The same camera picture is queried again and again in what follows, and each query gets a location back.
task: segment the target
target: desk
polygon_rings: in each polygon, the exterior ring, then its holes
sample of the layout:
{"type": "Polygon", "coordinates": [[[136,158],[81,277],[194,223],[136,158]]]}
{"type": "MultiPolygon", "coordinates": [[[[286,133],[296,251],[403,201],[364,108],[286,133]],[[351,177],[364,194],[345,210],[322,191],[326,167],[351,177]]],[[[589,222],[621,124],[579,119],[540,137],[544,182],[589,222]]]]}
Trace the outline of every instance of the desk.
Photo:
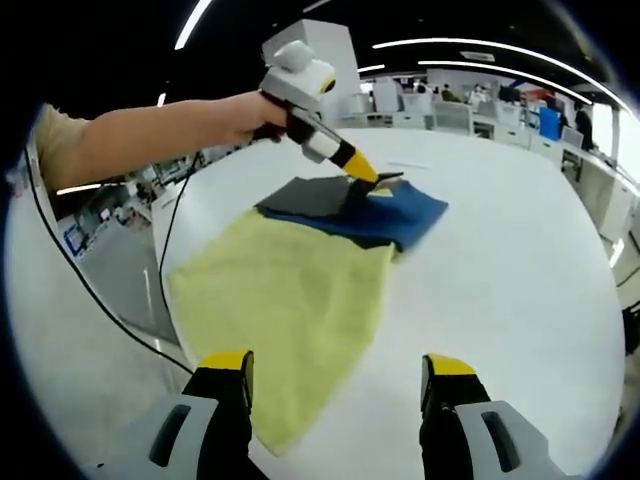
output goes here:
{"type": "MultiPolygon", "coordinates": [[[[473,365],[492,398],[546,435],[561,468],[585,472],[613,431],[624,345],[604,249],[569,184],[547,159],[484,139],[342,134],[380,171],[404,171],[450,207],[391,269],[374,343],[317,424],[281,458],[254,439],[252,458],[271,478],[422,479],[420,358],[434,352],[473,365]]],[[[292,177],[337,173],[288,140],[199,171],[180,203],[166,271],[292,177]]],[[[162,199],[153,205],[158,255],[172,209],[162,199]]]]}

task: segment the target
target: white tabletop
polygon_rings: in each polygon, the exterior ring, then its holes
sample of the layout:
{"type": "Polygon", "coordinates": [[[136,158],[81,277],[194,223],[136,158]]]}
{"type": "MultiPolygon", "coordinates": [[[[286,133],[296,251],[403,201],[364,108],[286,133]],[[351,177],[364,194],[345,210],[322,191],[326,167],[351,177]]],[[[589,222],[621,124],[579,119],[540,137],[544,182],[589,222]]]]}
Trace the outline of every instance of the white tabletop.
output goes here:
{"type": "MultiPolygon", "coordinates": [[[[280,458],[254,439],[252,458],[271,478],[423,478],[420,358],[432,352],[470,363],[493,399],[546,435],[566,473],[587,471],[616,421],[624,340],[604,249],[568,182],[546,158],[484,139],[342,133],[379,171],[404,171],[450,207],[393,266],[375,341],[316,425],[280,458]]],[[[165,271],[292,177],[335,174],[289,141],[258,143],[198,172],[165,271]]],[[[153,205],[158,255],[173,205],[153,205]]]]}

